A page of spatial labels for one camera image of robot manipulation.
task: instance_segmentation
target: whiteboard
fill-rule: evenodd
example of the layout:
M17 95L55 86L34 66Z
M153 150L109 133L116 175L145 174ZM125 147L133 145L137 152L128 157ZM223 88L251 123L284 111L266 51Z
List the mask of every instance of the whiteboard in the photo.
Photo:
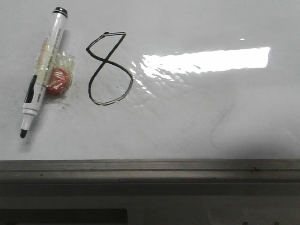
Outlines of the whiteboard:
M25 139L22 106L51 13L68 11L62 50L72 86L47 97ZM1 1L0 160L300 158L299 1ZM97 106L88 82L99 62L85 48L124 31L111 60L135 81L125 99ZM93 48L105 57L116 43ZM105 66L97 100L126 90Z

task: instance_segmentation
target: whiteboard marker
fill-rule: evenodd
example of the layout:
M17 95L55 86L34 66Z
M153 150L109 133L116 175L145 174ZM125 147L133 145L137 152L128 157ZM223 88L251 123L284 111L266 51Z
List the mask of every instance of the whiteboard marker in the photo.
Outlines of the whiteboard marker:
M37 60L37 64L32 75L32 79L27 91L23 105L23 123L21 125L21 138L26 136L30 125L37 116L42 105L46 86L49 82L50 75L54 66L54 55L57 52L64 27L68 18L65 9L57 7L52 13L52 32L45 40L42 51Z

